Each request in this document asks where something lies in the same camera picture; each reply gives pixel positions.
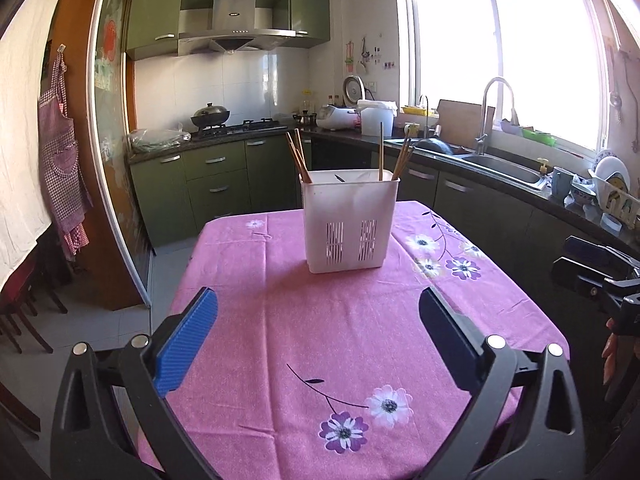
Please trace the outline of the person's right hand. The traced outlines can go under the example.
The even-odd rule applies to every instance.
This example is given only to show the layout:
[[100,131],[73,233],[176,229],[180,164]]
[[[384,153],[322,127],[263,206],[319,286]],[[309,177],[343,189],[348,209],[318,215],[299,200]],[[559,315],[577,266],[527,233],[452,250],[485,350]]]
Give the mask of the person's right hand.
[[[612,332],[614,327],[614,320],[608,319],[605,326]],[[617,356],[618,337],[613,332],[608,335],[608,340],[602,350],[603,363],[603,385],[607,386],[615,375],[616,371],[616,356]]]

